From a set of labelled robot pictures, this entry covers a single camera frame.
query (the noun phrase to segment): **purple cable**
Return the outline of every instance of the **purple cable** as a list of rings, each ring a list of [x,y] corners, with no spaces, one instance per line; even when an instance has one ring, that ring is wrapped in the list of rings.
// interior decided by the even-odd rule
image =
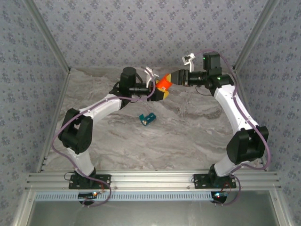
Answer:
[[[242,166],[247,166],[247,167],[249,167],[249,168],[251,168],[251,169],[253,169],[253,170],[265,170],[267,167],[269,167],[269,165],[270,165],[270,163],[271,163],[271,153],[270,153],[270,150],[269,150],[269,146],[268,146],[267,141],[266,141],[266,140],[264,139],[264,137],[262,136],[261,132],[256,128],[256,126],[254,126],[254,125],[248,120],[248,117],[244,114],[244,112],[241,110],[241,108],[240,108],[239,105],[238,105],[238,102],[237,102],[236,97],[235,97],[235,95],[237,94],[238,86],[239,86],[238,80],[237,80],[237,78],[236,78],[236,75],[234,74],[232,68],[230,67],[230,64],[228,63],[227,59],[226,59],[221,53],[219,53],[218,51],[216,51],[216,50],[214,50],[214,49],[210,49],[210,48],[209,48],[209,49],[201,50],[201,51],[197,52],[197,53],[195,54],[195,56],[198,55],[198,54],[200,54],[200,53],[204,53],[204,52],[217,52],[217,53],[221,56],[221,58],[223,59],[223,61],[225,62],[226,66],[227,66],[227,68],[229,69],[231,75],[233,76],[233,79],[234,79],[234,82],[235,82],[235,89],[234,89],[234,91],[233,91],[233,101],[234,101],[234,104],[235,104],[236,108],[238,109],[239,113],[240,113],[240,114],[243,116],[243,118],[246,120],[246,122],[247,122],[247,123],[254,129],[254,131],[258,134],[258,136],[259,136],[260,139],[262,140],[262,142],[263,142],[263,144],[264,144],[264,146],[265,146],[265,148],[266,148],[266,150],[267,150],[268,159],[267,159],[266,164],[265,164],[263,167],[257,168],[257,167],[254,167],[254,166],[250,166],[249,164],[246,164],[246,163],[243,163],[243,164],[241,164],[241,165],[242,165]],[[240,169],[240,168],[241,168],[241,166],[237,166],[237,167],[232,171],[232,173],[235,172],[236,170]]]
[[[68,155],[66,155],[66,154],[64,154],[64,153],[62,153],[62,152],[60,152],[59,150],[57,150],[57,149],[54,147],[54,141],[55,141],[55,139],[58,137],[58,135],[59,135],[59,134],[60,134],[60,133],[61,133],[61,132],[62,132],[62,131],[63,131],[63,130],[71,123],[71,122],[73,122],[75,119],[77,119],[77,118],[80,117],[81,115],[87,113],[89,110],[91,111],[91,110],[95,109],[96,107],[102,105],[103,103],[105,103],[105,102],[107,102],[107,101],[109,101],[109,100],[114,100],[114,99],[124,99],[124,100],[132,100],[132,101],[142,101],[142,100],[147,100],[148,98],[150,98],[150,97],[154,94],[154,92],[155,92],[155,90],[156,90],[156,81],[155,81],[154,77],[152,76],[152,74],[150,73],[150,71],[149,71],[148,69],[146,69],[146,70],[149,72],[150,77],[151,77],[152,82],[153,82],[153,86],[154,86],[153,89],[152,89],[152,91],[151,91],[151,93],[150,93],[148,96],[142,97],[142,98],[130,98],[130,97],[110,97],[110,98],[107,98],[107,99],[105,99],[105,100],[103,100],[103,101],[101,101],[101,102],[95,104],[94,106],[90,107],[89,109],[87,109],[87,110],[85,110],[85,111],[83,111],[83,112],[81,112],[81,113],[75,115],[73,118],[71,118],[69,121],[67,121],[67,123],[64,124],[64,125],[59,129],[59,131],[58,131],[56,134],[54,134],[54,136],[53,136],[53,138],[52,138],[51,148],[52,148],[56,153],[58,153],[58,154],[60,154],[61,156],[65,157],[66,159],[68,159],[68,160],[71,162],[71,164],[74,166],[75,170],[77,170],[77,172],[78,172],[81,176],[86,177],[86,178],[88,178],[88,179],[90,179],[90,180],[94,180],[94,181],[99,182],[99,183],[103,183],[103,184],[105,184],[105,185],[108,186],[108,188],[109,188],[109,190],[110,190],[110,194],[108,195],[108,198],[107,198],[106,200],[104,200],[103,202],[100,202],[99,204],[91,205],[91,206],[88,206],[88,207],[96,207],[96,206],[100,206],[100,205],[103,205],[103,204],[107,203],[108,200],[109,200],[110,197],[111,197],[111,194],[112,194],[112,189],[111,189],[110,185],[109,185],[108,183],[106,183],[105,181],[102,181],[102,180],[99,180],[99,179],[96,179],[96,178],[91,178],[91,177],[85,175],[85,174],[78,168],[78,166],[76,165],[76,163],[75,163]]]

